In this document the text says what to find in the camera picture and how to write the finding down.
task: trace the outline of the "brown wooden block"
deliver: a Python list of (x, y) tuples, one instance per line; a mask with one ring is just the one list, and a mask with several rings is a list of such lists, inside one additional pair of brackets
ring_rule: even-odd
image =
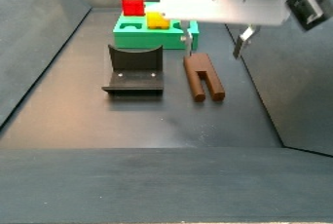
[(222, 101), (224, 98), (224, 90), (222, 83), (214, 71), (214, 65), (207, 54), (192, 54), (183, 58), (183, 66), (191, 93), (195, 102), (206, 99), (202, 80), (204, 80), (214, 101)]

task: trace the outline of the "green base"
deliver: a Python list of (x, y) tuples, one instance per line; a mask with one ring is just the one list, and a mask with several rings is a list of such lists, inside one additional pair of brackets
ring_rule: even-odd
[[(199, 29), (198, 23), (190, 21), (192, 34), (192, 50), (198, 48)], [(115, 46), (125, 49), (152, 49), (163, 45), (164, 49), (184, 49), (180, 42), (183, 35), (179, 20), (169, 21), (169, 29), (148, 29), (145, 17), (119, 16), (117, 24), (113, 28)]]

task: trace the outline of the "black holder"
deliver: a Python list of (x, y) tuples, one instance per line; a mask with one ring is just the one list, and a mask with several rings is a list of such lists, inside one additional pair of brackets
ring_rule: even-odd
[(155, 92), (164, 89), (163, 46), (144, 52), (121, 51), (108, 46), (113, 67), (111, 83), (101, 89), (115, 92)]

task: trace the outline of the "red block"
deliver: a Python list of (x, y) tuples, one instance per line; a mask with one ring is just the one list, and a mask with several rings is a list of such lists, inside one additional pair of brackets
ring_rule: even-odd
[(144, 0), (120, 0), (121, 13), (125, 17), (144, 16)]

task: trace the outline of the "yellow block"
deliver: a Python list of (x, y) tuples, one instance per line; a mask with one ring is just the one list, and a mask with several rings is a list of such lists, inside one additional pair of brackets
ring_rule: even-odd
[(145, 12), (147, 26), (149, 29), (168, 29), (169, 20), (159, 12)]

